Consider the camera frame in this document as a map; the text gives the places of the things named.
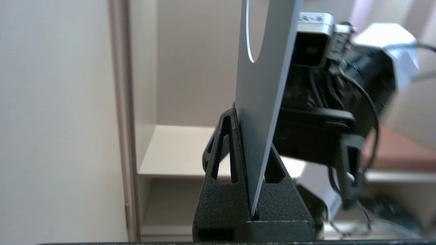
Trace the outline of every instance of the black mount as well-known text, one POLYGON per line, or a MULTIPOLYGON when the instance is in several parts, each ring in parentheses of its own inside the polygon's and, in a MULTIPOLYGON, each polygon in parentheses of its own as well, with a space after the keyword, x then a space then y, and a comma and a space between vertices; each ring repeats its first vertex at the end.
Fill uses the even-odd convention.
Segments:
POLYGON ((250 218, 242 139, 234 108, 224 112, 203 154, 204 177, 192 235, 198 241, 307 242, 315 240, 314 221, 274 146, 254 219, 250 218), (217 181, 230 152, 231 183, 217 181))

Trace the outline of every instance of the curved cutout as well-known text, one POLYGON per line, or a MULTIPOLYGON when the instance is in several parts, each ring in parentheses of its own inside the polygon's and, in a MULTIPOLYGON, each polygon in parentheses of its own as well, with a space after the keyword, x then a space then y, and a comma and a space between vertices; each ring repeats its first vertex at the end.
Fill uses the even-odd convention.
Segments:
POLYGON ((247 0, 245 30, 248 56, 256 62, 262 49, 269 0, 247 0))

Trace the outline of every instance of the black 3d-printed stand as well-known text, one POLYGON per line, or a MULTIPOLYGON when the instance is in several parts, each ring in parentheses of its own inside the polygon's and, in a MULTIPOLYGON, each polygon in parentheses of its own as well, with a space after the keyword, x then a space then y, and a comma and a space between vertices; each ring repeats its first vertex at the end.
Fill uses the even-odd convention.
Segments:
POLYGON ((308 242, 315 240, 314 222, 271 147, 265 181, 254 219, 250 218, 242 139, 234 108, 224 112, 203 155, 206 175, 193 223, 193 239, 230 242, 308 242), (231 183, 217 181, 218 168, 230 151, 231 183))

